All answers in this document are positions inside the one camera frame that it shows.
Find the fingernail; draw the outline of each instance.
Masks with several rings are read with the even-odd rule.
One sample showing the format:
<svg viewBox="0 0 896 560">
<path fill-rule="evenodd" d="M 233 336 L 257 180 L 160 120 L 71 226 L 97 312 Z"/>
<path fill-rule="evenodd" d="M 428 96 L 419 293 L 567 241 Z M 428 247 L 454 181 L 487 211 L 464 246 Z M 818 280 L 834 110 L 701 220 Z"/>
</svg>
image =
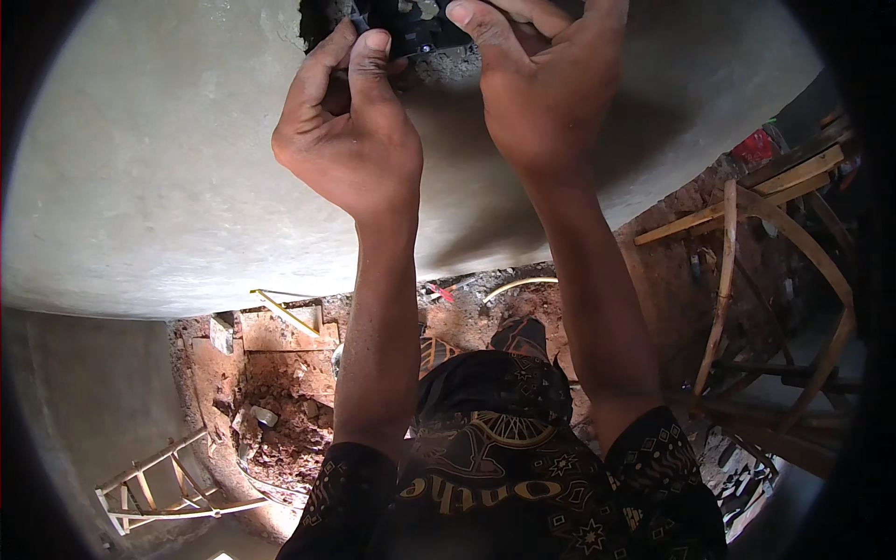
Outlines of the fingernail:
<svg viewBox="0 0 896 560">
<path fill-rule="evenodd" d="M 376 30 L 367 33 L 367 37 L 365 37 L 364 42 L 373 50 L 388 50 L 389 42 L 392 40 L 392 37 L 389 36 L 387 31 Z"/>
<path fill-rule="evenodd" d="M 473 19 L 473 10 L 465 3 L 455 0 L 445 8 L 445 15 L 456 25 L 464 26 Z"/>
</svg>

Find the soil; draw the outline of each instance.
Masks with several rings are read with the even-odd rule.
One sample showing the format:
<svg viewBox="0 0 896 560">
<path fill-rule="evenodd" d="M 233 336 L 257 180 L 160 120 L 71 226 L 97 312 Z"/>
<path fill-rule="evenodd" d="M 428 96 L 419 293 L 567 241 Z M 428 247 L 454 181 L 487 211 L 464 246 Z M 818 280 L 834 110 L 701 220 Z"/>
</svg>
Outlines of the soil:
<svg viewBox="0 0 896 560">
<path fill-rule="evenodd" d="M 746 171 L 723 156 L 694 181 L 616 232 L 654 339 L 667 401 L 700 458 L 704 481 L 718 493 L 726 481 L 731 484 L 731 472 L 751 469 L 754 460 L 741 452 L 728 472 L 720 469 L 719 455 L 728 446 L 728 439 L 711 431 L 707 421 L 689 418 L 678 403 L 694 382 L 711 327 L 719 285 L 721 230 L 700 237 L 677 234 L 646 246 L 634 246 L 632 239 L 721 200 L 724 181 Z M 797 252 L 782 238 L 770 237 L 758 220 L 738 224 L 737 244 L 738 258 L 762 288 L 763 298 L 771 302 L 785 326 L 796 325 L 802 310 L 798 297 L 792 297 L 785 289 L 785 279 L 790 279 L 797 293 L 802 284 L 810 281 Z M 696 269 L 691 265 L 692 255 L 699 263 Z M 453 302 L 444 298 L 433 300 L 426 282 L 420 283 L 418 309 L 425 335 L 463 351 L 483 349 L 504 318 L 531 314 L 545 325 L 548 355 L 556 359 L 571 381 L 576 381 L 557 284 L 523 285 L 482 303 L 489 292 L 510 281 L 537 276 L 556 276 L 553 264 L 479 272 L 453 293 Z M 433 282 L 444 288 L 458 280 L 464 278 Z M 736 272 L 723 356 L 740 354 L 767 359 L 778 351 L 771 318 L 743 282 Z M 321 306 L 323 321 L 337 323 L 340 340 L 344 340 L 351 299 L 351 294 L 340 294 L 291 306 Z M 263 308 L 245 311 L 258 312 Z M 214 433 L 216 443 L 208 456 L 200 453 L 202 457 L 197 459 L 228 499 L 249 499 L 262 492 L 274 500 L 275 505 L 237 516 L 256 534 L 282 542 L 295 529 L 308 488 L 332 441 L 332 390 L 328 393 L 321 389 L 321 383 L 333 383 L 332 350 L 244 351 L 243 326 L 239 313 L 233 315 L 232 356 L 220 354 L 208 342 L 209 316 L 169 324 L 174 375 L 189 425 L 205 424 Z M 283 328 L 291 327 L 284 323 Z M 573 430 L 588 441 L 590 426 L 585 411 L 589 402 L 581 389 L 573 389 L 573 403 Z M 278 421 L 273 426 L 257 423 L 250 411 L 252 406 L 273 412 Z M 240 410 L 244 421 L 235 422 Z M 599 452 L 593 442 L 590 446 Z M 250 480 L 241 464 L 251 478 L 261 482 Z"/>
</svg>

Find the black cloth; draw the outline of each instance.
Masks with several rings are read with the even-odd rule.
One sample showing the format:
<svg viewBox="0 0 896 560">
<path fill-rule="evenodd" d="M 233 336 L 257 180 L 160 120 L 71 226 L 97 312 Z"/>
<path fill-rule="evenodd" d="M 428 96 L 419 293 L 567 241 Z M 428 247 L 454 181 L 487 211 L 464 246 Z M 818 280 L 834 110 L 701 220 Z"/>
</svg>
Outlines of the black cloth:
<svg viewBox="0 0 896 560">
<path fill-rule="evenodd" d="M 721 514 L 671 411 L 635 420 L 605 461 L 569 427 L 565 376 L 483 350 L 420 385 L 401 479 L 361 444 L 327 452 L 292 558 L 722 558 Z"/>
</svg>

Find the hand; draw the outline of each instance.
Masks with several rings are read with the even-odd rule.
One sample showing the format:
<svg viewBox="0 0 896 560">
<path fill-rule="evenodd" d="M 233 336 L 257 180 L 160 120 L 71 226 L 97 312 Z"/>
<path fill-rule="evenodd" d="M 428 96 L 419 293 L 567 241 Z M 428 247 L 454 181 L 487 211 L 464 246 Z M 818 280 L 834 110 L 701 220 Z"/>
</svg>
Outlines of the hand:
<svg viewBox="0 0 896 560">
<path fill-rule="evenodd" d="M 271 138 L 277 161 L 359 226 L 417 223 L 423 148 L 386 77 L 391 44 L 343 20 L 298 69 Z M 347 99 L 329 86 L 346 66 L 350 107 L 339 114 Z"/>
<path fill-rule="evenodd" d="M 504 158 L 524 179 L 581 167 L 619 83 L 627 0 L 586 0 L 576 22 L 549 0 L 454 0 L 446 13 L 479 47 Z"/>
</svg>

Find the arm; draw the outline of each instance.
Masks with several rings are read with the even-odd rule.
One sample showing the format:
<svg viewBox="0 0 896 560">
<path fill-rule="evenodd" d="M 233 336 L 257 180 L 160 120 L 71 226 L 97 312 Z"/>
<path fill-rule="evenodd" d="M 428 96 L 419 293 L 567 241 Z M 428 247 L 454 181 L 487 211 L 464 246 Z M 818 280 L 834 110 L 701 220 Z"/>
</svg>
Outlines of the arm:
<svg viewBox="0 0 896 560">
<path fill-rule="evenodd" d="M 650 335 L 587 164 L 619 80 L 628 3 L 587 0 L 573 22 L 548 0 L 456 0 L 476 40 L 486 124 L 547 232 L 575 372 L 601 449 L 662 404 Z"/>
<path fill-rule="evenodd" d="M 397 462 L 417 398 L 414 241 L 423 149 L 386 79 L 390 45 L 384 30 L 357 38 L 348 19 L 340 23 L 296 74 L 271 146 L 281 165 L 346 211 L 358 232 L 333 442 L 368 445 Z M 331 72 L 346 65 L 350 105 L 339 107 L 338 92 L 328 87 Z"/>
</svg>

